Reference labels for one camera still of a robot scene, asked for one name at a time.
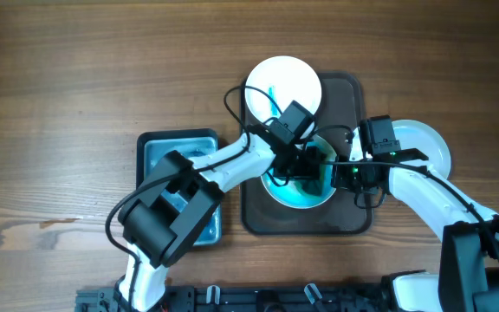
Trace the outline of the green yellow sponge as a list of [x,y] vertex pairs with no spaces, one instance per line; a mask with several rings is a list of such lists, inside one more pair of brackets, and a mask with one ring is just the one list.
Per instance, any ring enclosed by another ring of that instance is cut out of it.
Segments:
[[322,174],[316,176],[305,176],[300,179],[301,191],[319,197],[323,193],[324,176]]

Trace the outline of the white plate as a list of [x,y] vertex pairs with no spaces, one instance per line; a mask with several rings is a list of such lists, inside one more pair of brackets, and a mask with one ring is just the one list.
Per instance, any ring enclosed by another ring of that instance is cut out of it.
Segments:
[[245,82],[246,107],[259,121],[279,117],[292,101],[316,114],[322,97],[321,82],[304,61],[280,55],[260,62]]
[[334,161],[336,151],[320,136],[315,136],[305,149],[310,146],[319,147],[327,155],[327,158],[321,162],[321,174],[324,176],[322,195],[316,197],[302,192],[300,180],[274,178],[274,168],[272,168],[262,175],[261,181],[267,193],[278,203],[299,210],[311,209],[324,204],[334,194],[335,189],[331,186],[333,168],[327,165],[327,162]]
[[[450,150],[442,136],[432,127],[416,120],[396,120],[392,121],[396,139],[399,140],[401,149],[392,152],[391,156],[384,158],[385,162],[399,162],[401,165],[407,165],[406,169],[402,167],[392,168],[389,173],[389,181],[392,185],[403,182],[425,181],[428,178],[419,172],[411,170],[413,166],[424,166],[426,170],[434,177],[446,180],[450,176],[451,156]],[[397,159],[398,153],[405,150],[417,149],[428,159],[414,159],[403,161]],[[354,131],[354,137],[351,144],[349,161],[358,166],[364,165],[369,161],[374,163],[376,159],[369,153],[363,152],[360,144],[359,126]]]

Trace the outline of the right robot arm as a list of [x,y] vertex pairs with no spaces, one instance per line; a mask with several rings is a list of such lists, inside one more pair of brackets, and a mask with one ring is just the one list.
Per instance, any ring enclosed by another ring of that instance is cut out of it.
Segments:
[[333,163],[332,184],[356,196],[390,194],[412,208],[442,243],[436,274],[387,279],[395,311],[499,311],[499,214],[437,174],[418,149]]

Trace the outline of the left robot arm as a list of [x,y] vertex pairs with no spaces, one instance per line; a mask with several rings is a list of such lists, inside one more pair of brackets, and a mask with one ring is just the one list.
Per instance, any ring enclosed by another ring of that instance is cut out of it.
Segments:
[[244,133],[203,156],[165,154],[116,208],[130,257],[119,285],[127,307],[147,311],[161,300],[168,269],[194,245],[229,190],[266,176],[279,187],[296,182],[318,192],[321,163],[332,154],[322,139],[298,144],[269,132]]

